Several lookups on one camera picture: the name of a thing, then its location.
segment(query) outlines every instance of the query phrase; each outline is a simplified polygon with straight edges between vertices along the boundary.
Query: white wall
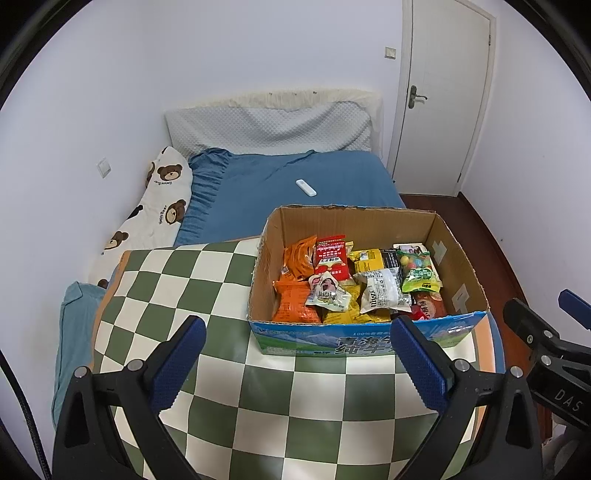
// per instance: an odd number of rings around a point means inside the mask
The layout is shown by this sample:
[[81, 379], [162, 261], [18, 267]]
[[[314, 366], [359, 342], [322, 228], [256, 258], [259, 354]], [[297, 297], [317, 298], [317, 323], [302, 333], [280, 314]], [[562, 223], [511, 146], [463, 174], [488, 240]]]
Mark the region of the white wall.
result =
[[233, 93], [353, 87], [384, 97], [388, 159], [402, 42], [401, 0], [151, 0], [163, 109]]
[[562, 338], [591, 345], [557, 303], [564, 288], [591, 301], [591, 102], [527, 20], [501, 0], [486, 3], [497, 16], [495, 71], [462, 192], [530, 306]]
[[[140, 198], [148, 162], [170, 142], [150, 81], [141, 4], [91, 2], [43, 48], [0, 111], [6, 207], [0, 348], [31, 404], [49, 460], [63, 294], [72, 281], [86, 279]], [[103, 156], [112, 166], [104, 180], [96, 168]], [[37, 468], [2, 375], [0, 398], [2, 421]]]

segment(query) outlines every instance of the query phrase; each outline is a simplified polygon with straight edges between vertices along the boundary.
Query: red snack bag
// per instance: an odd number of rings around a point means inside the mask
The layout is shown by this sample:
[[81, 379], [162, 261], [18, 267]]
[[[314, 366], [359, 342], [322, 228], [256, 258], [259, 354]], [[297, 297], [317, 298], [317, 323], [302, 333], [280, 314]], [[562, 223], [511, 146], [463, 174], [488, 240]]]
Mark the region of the red snack bag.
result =
[[412, 305], [410, 307], [411, 312], [410, 313], [406, 313], [406, 312], [400, 312], [401, 315], [408, 315], [408, 317], [411, 320], [428, 320], [427, 317], [425, 317], [425, 314], [423, 313], [423, 311], [421, 310], [421, 307], [418, 305]]
[[413, 293], [413, 297], [417, 302], [416, 306], [420, 308], [427, 320], [447, 316], [447, 310], [439, 293], [434, 291], [417, 291]]
[[310, 294], [308, 282], [277, 280], [273, 282], [273, 286], [281, 296], [281, 300], [279, 308], [271, 319], [272, 322], [320, 323], [316, 309], [305, 305]]
[[330, 272], [338, 282], [351, 279], [344, 235], [328, 236], [316, 242], [314, 275], [323, 274], [326, 271]]

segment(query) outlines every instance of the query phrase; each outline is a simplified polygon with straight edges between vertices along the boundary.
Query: snack box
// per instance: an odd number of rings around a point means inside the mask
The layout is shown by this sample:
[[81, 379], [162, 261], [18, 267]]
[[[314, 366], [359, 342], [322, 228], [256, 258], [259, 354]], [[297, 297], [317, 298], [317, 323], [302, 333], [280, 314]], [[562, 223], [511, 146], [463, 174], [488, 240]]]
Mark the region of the snack box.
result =
[[275, 209], [263, 230], [252, 277], [247, 319], [263, 353], [271, 355], [383, 355], [392, 353], [390, 323], [322, 325], [274, 323], [279, 304], [273, 281], [279, 279], [283, 249], [303, 238], [345, 235], [354, 249], [392, 248], [419, 242], [431, 252], [443, 282], [447, 317], [419, 320], [424, 335], [449, 347], [490, 316], [482, 286], [464, 250], [434, 212], [396, 208], [285, 206]]

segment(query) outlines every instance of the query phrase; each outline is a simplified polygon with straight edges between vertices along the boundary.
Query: bear pattern pillow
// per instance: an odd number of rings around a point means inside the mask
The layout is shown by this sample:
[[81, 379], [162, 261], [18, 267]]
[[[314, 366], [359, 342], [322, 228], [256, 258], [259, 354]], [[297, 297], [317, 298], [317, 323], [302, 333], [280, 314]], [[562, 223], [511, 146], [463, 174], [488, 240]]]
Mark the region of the bear pattern pillow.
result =
[[150, 162], [146, 191], [127, 220], [96, 259], [89, 283], [107, 288], [113, 270], [126, 250], [171, 247], [191, 199], [193, 172], [173, 147]]

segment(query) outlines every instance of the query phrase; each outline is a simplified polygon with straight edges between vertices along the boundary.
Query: snack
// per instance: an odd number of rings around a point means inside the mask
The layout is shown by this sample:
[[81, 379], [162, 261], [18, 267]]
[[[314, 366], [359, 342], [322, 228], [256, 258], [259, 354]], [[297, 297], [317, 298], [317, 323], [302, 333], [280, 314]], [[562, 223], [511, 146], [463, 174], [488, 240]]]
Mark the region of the snack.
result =
[[347, 257], [353, 251], [353, 242], [346, 242], [345, 243], [345, 252], [347, 253]]
[[355, 265], [355, 273], [368, 272], [370, 270], [382, 270], [384, 268], [382, 252], [377, 248], [351, 252], [349, 258]]
[[434, 275], [429, 252], [410, 253], [403, 250], [397, 251], [398, 260], [404, 272], [402, 291], [434, 291], [439, 292], [441, 285]]
[[316, 236], [309, 236], [283, 250], [280, 280], [307, 280], [314, 273], [312, 254]]
[[398, 257], [396, 256], [395, 249], [388, 248], [386, 250], [380, 250], [380, 253], [382, 254], [382, 262], [384, 262], [384, 268], [400, 268], [400, 263], [398, 263]]
[[328, 310], [324, 315], [322, 323], [324, 324], [348, 324], [348, 323], [365, 323], [365, 319], [357, 321], [359, 317], [359, 303], [357, 299], [361, 294], [360, 285], [345, 285], [343, 289], [351, 295], [349, 300], [349, 308], [345, 312], [331, 312]]
[[277, 280], [273, 282], [276, 292], [281, 296], [279, 308], [272, 322], [320, 323], [314, 307], [305, 305], [310, 294], [310, 286], [305, 281]]
[[333, 312], [347, 311], [351, 294], [339, 285], [329, 271], [312, 275], [309, 282], [311, 292], [306, 299], [306, 305], [318, 305]]
[[[423, 244], [394, 244], [393, 247], [395, 250], [402, 250], [403, 252], [410, 254], [424, 254], [429, 252]], [[433, 273], [435, 274], [435, 281], [439, 283], [440, 287], [442, 287], [443, 283], [441, 282], [441, 278], [439, 278], [439, 274], [437, 273], [433, 262], [431, 262], [431, 266], [433, 268]]]
[[411, 311], [412, 297], [400, 288], [397, 268], [384, 268], [355, 274], [355, 280], [367, 284], [361, 297], [361, 313], [375, 309]]
[[322, 323], [325, 325], [348, 325], [351, 323], [378, 323], [389, 322], [390, 311], [388, 309], [379, 309], [369, 313], [359, 311], [358, 298], [361, 294], [361, 285], [345, 285], [343, 289], [351, 294], [349, 308], [346, 312], [331, 312], [328, 310], [324, 315]]
[[439, 293], [418, 291], [413, 294], [413, 297], [427, 320], [447, 316], [443, 299]]
[[345, 236], [321, 238], [314, 251], [314, 275], [329, 272], [338, 282], [350, 281]]

